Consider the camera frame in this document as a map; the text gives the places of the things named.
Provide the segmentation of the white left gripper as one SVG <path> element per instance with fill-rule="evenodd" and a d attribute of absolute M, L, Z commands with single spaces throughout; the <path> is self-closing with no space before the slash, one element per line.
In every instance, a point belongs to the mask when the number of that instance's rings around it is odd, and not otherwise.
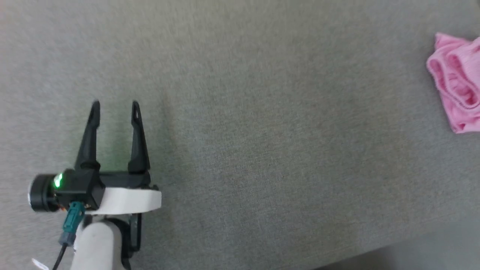
<path fill-rule="evenodd" d="M 96 158 L 97 129 L 101 121 L 101 104 L 98 100 L 91 110 L 82 136 L 74 169 L 99 170 Z M 142 214 L 157 210 L 162 205 L 162 193 L 151 186 L 150 159 L 140 105 L 132 103 L 132 150 L 127 171 L 101 172 L 100 179 L 106 190 L 98 210 L 88 210 L 90 216 L 108 216 L 121 232 L 121 259 L 128 260 L 141 249 Z"/>

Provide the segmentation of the pink garment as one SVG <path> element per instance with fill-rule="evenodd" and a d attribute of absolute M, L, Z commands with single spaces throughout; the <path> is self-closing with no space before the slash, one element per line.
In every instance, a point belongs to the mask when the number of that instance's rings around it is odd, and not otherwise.
<path fill-rule="evenodd" d="M 426 67 L 452 131 L 480 133 L 480 36 L 466 40 L 437 32 Z"/>

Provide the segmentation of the grey fabric sofa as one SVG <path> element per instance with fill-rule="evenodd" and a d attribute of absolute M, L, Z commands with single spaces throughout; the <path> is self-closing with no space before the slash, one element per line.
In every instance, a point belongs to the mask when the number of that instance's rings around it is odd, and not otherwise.
<path fill-rule="evenodd" d="M 137 270 L 312 269 L 480 216 L 480 134 L 425 62 L 478 0 L 0 0 L 0 270 L 53 265 L 63 213 L 27 202 L 142 110 L 162 208 Z"/>

